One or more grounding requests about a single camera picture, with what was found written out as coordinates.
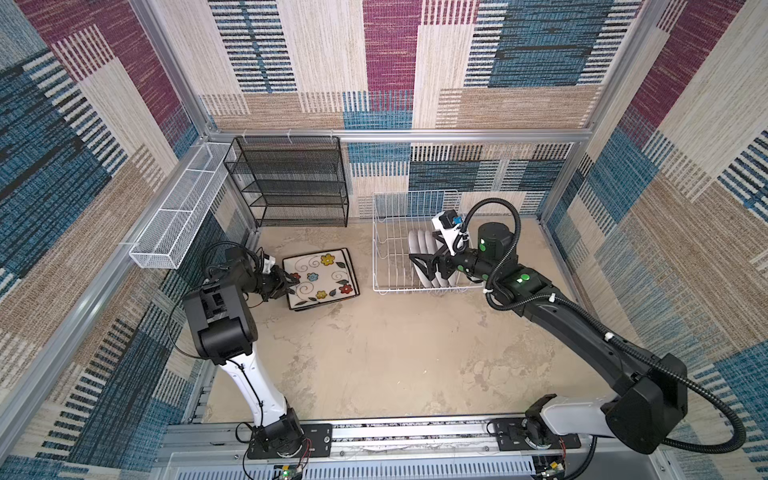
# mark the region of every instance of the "stack of plates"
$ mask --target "stack of plates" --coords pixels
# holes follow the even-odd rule
[[[433,254],[442,247],[442,243],[432,236],[432,232],[411,230],[408,232],[408,247],[411,250],[411,253]],[[413,268],[416,270],[416,273],[419,275],[419,280],[421,280],[422,285],[425,288],[447,288],[449,286],[456,286],[458,271],[455,271],[448,279],[442,278],[440,272],[437,272],[435,279],[430,282],[421,270],[415,266]]]

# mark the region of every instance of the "white mesh basket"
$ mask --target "white mesh basket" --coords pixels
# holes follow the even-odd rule
[[[229,144],[206,143],[177,180],[131,248],[141,268],[177,269],[227,178],[223,165]]]

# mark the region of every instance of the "white plate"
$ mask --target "white plate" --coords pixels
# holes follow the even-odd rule
[[[432,232],[424,232],[424,240],[427,242],[427,253],[430,255],[437,253],[437,242],[432,236]],[[440,272],[435,272],[435,278],[437,279],[440,286],[448,286],[448,280],[444,280],[442,275],[440,275]]]
[[[422,253],[434,253],[430,252],[427,247],[427,234],[424,230],[419,230],[419,248],[422,249]],[[437,280],[437,276],[432,279],[432,286],[440,287],[440,282]]]
[[[408,232],[408,248],[411,253],[422,252],[422,248],[419,246],[419,234],[416,233],[416,230],[411,230]],[[427,276],[422,273],[422,271],[416,265],[413,265],[412,268],[416,271],[416,274],[419,275],[419,280],[421,280],[422,285],[427,288],[432,288],[432,282],[429,281]]]

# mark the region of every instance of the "red wire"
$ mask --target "red wire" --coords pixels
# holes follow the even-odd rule
[[[563,442],[563,439],[560,440],[560,446],[563,448],[563,463],[565,463],[565,442]]]
[[[312,440],[307,437],[306,438],[306,452],[301,455],[301,458],[299,459],[299,466],[301,466],[301,462],[304,460],[304,457],[306,456],[306,463],[304,464],[304,467],[310,464],[310,450],[312,450]]]

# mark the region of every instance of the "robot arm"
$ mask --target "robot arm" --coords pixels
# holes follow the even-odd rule
[[[200,358],[220,366],[243,394],[253,413],[252,439],[265,453],[291,456],[302,447],[303,430],[259,360],[258,332],[246,295],[258,293],[263,301],[280,298],[298,281],[267,255],[258,259],[255,271],[244,248],[225,254],[226,262],[206,268],[210,282],[183,299],[192,340]]]
[[[515,217],[517,231],[511,233],[503,223],[484,223],[478,229],[478,248],[468,248],[469,219],[486,203],[505,205]],[[645,454],[661,443],[702,453],[732,452],[744,443],[746,431],[739,417],[711,392],[690,381],[685,364],[676,356],[668,353],[658,358],[611,332],[549,279],[518,262],[520,220],[509,202],[483,200],[463,222],[454,210],[447,210],[432,223],[437,229],[433,235],[444,245],[433,255],[410,255],[427,278],[434,278],[435,272],[447,278],[459,270],[473,282],[485,280],[489,306],[512,310],[546,329],[595,369],[617,394],[579,401],[545,396],[526,412],[529,438],[545,445],[551,443],[551,435],[609,435]],[[693,445],[667,438],[687,414],[688,389],[729,419],[731,440],[719,445]]]

